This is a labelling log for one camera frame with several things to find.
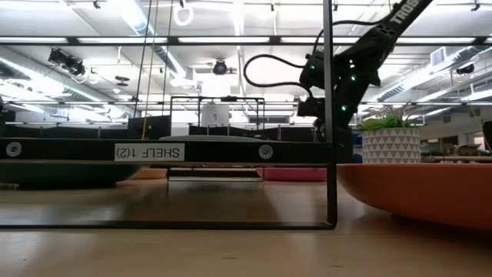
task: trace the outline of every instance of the security camera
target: security camera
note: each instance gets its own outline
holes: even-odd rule
[[[475,65],[474,64],[467,65],[463,68],[456,69],[456,73],[459,75],[470,74],[470,73],[473,73],[474,71],[475,71]]]
[[[216,75],[224,75],[228,72],[228,67],[224,60],[217,60],[214,65],[213,73]]]

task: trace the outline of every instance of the shelf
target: shelf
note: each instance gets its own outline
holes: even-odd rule
[[[0,138],[0,162],[325,167],[319,142],[142,141]]]

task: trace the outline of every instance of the ceiling duct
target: ceiling duct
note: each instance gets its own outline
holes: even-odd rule
[[[34,82],[42,82],[42,91],[49,93],[48,89],[60,90],[63,92],[64,101],[94,101],[94,102],[110,102],[113,98],[95,91],[83,84],[71,80],[70,78],[58,73],[51,68],[45,67],[30,58],[26,58],[9,48],[0,46],[0,64],[8,67],[12,72],[21,72],[18,77],[12,79],[21,79]],[[119,107],[124,112],[130,112],[133,115],[133,109],[127,106]]]
[[[385,86],[381,93],[373,97],[370,101],[385,101],[390,97],[393,97],[399,93],[406,92],[418,85],[424,84],[433,78],[439,76],[443,70],[460,68],[466,62],[469,62],[472,58],[480,55],[486,51],[491,50],[489,46],[468,46],[456,51],[454,54],[447,55],[444,62],[432,65],[430,62],[422,65],[411,73],[402,77],[403,80],[398,80],[392,84]]]
[[[147,35],[149,38],[157,35],[151,23],[148,24],[147,28],[147,16],[145,15],[139,0],[112,0],[111,3],[137,35]],[[168,53],[167,47],[155,46],[152,50],[154,50],[155,54],[169,68],[174,77],[186,77],[185,69],[179,65],[178,61],[171,53]]]
[[[20,79],[20,80],[31,80],[29,76],[24,74],[24,72],[17,70],[9,66],[6,62],[0,59],[0,79]]]

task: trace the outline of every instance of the green plant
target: green plant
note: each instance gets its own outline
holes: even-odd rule
[[[408,104],[400,108],[389,108],[380,112],[376,118],[364,120],[361,124],[362,131],[379,130],[383,128],[415,128],[414,125],[407,122],[409,115],[406,113]]]

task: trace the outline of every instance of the shelf label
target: shelf label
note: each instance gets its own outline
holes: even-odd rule
[[[125,162],[183,162],[184,143],[117,143],[115,161]]]

